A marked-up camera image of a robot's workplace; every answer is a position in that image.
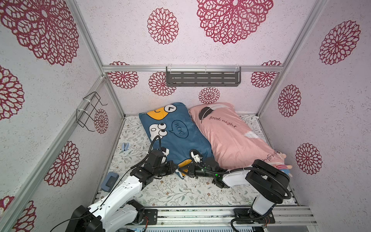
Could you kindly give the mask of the blue cartoon pillow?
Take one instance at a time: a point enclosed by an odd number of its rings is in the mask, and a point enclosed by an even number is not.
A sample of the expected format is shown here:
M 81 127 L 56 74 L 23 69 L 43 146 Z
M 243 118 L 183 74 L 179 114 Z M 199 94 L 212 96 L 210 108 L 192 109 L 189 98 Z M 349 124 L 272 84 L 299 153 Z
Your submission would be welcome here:
M 167 160 L 172 160 L 179 167 L 190 162 L 189 153 L 192 149 L 197 150 L 207 164 L 216 162 L 210 142 L 193 122 L 183 103 L 175 102 L 140 113 L 139 119 L 149 140 L 159 136 L 161 146 L 169 150 Z

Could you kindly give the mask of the pink good night pillow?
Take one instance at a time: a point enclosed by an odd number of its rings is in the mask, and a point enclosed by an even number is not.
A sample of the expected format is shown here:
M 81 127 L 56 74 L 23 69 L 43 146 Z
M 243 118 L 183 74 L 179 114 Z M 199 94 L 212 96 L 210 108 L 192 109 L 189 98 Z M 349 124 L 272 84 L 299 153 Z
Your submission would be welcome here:
M 232 104 L 199 105 L 189 109 L 189 113 L 210 142 L 221 168 L 243 168 L 251 166 L 255 160 L 271 165 L 278 160 L 275 150 L 237 115 Z

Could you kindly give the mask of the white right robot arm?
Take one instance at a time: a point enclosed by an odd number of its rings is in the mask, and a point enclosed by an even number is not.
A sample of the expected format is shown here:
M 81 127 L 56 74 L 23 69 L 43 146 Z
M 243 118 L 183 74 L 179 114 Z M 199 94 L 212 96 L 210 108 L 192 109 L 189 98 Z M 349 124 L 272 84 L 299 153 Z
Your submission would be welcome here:
M 192 158 L 177 172 L 191 178 L 210 177 L 221 189 L 251 185 L 259 195 L 248 211 L 249 218 L 266 216 L 276 205 L 292 198 L 288 189 L 289 175 L 259 159 L 252 166 L 227 170 L 221 168 L 213 158 Z

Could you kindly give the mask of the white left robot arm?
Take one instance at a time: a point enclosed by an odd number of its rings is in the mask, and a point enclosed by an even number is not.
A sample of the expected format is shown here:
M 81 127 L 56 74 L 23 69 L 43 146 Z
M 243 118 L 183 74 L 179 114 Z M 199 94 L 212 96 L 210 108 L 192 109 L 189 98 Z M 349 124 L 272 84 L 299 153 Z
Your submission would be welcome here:
M 155 178 L 171 175 L 178 169 L 172 160 L 167 161 L 167 148 L 154 149 L 143 165 L 134 168 L 130 175 L 102 200 L 88 207 L 74 210 L 67 232 L 115 232 L 130 223 L 140 223 L 144 206 L 133 199 Z

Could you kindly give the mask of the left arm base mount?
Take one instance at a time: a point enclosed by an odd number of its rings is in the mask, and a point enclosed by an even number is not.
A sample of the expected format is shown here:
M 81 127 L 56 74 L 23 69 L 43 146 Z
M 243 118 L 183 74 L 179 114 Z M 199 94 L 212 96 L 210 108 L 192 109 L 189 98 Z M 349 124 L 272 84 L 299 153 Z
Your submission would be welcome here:
M 128 225 L 156 225 L 157 224 L 157 217 L 158 217 L 158 210 L 157 209 L 149 209 L 145 208 L 138 212 L 136 218 L 132 223 Z

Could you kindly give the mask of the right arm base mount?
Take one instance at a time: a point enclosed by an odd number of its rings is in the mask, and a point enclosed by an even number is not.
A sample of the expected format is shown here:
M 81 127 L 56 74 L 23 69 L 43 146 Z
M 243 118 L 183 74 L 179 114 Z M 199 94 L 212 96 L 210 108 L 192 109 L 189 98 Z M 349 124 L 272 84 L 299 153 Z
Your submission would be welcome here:
M 275 223 L 272 208 L 260 215 L 252 208 L 236 208 L 233 210 L 237 224 L 271 224 Z

